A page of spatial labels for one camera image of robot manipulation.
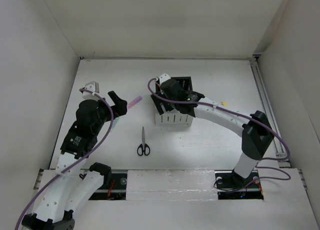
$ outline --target white wall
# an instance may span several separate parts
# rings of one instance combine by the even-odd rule
[[[75,52],[87,58],[251,57],[282,2],[44,1]],[[262,47],[270,40],[268,34]]]
[[[0,0],[0,222],[47,168],[79,60],[43,0]]]
[[[266,31],[264,32],[262,39],[260,40],[258,46],[256,47],[255,52],[260,53],[265,51],[267,47],[270,45],[270,43],[272,42],[272,40],[274,39],[275,34],[277,32],[278,25],[281,21],[281,16],[285,10],[287,2],[288,0],[282,0],[279,8],[277,9],[276,13],[273,16],[273,19],[271,20]]]
[[[320,0],[289,0],[276,37],[259,60],[291,162],[301,168],[320,222]]]

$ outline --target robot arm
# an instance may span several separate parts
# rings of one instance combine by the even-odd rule
[[[99,92],[96,82],[86,84],[85,89]],[[120,99],[115,92],[108,92],[114,102],[111,106],[113,117],[127,113],[127,102]],[[61,146],[61,153],[56,166],[56,174],[74,164],[90,152],[97,143],[97,136],[105,122],[111,120],[109,108],[92,94],[84,92],[86,100],[79,104],[76,121],[71,126]],[[47,189],[40,205],[33,214],[27,214],[22,225],[31,230],[63,230],[72,229],[75,225],[73,217],[79,212],[90,196],[103,184],[111,181],[109,166],[93,164],[84,180],[77,186],[79,173],[86,159],[62,174]]]
[[[245,179],[248,178],[254,167],[262,159],[274,136],[250,120],[217,109],[215,106],[218,104],[203,94],[184,90],[176,80],[166,73],[158,76],[156,87],[159,87],[157,95],[169,101],[168,103],[159,100],[154,95],[151,96],[160,114],[163,114],[162,106],[167,111],[177,109],[182,114],[188,114],[219,124],[242,137],[242,155],[232,173],[234,179],[240,180],[245,184]],[[198,103],[209,103],[213,104],[213,106]],[[256,111],[250,116],[270,127],[269,121],[263,112]]]

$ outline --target pink marker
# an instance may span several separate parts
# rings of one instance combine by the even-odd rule
[[[138,96],[133,101],[131,101],[129,104],[127,104],[126,108],[130,109],[132,106],[134,106],[136,103],[138,103],[142,99],[142,96]]]

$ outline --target screw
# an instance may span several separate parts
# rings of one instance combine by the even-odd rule
[[[215,181],[217,184],[222,184],[222,177],[218,176]]]
[[[126,178],[121,178],[120,179],[120,184],[121,185],[126,185],[126,183],[127,183],[127,179]]]
[[[254,182],[255,182],[255,183],[260,183],[260,179],[254,181]]]

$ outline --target scissors handle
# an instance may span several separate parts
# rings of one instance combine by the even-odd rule
[[[137,154],[139,156],[143,156],[144,154],[144,146],[142,144],[140,144],[140,146],[138,146],[138,149],[136,150]]]
[[[144,144],[144,155],[149,156],[150,154],[150,147],[147,144]]]

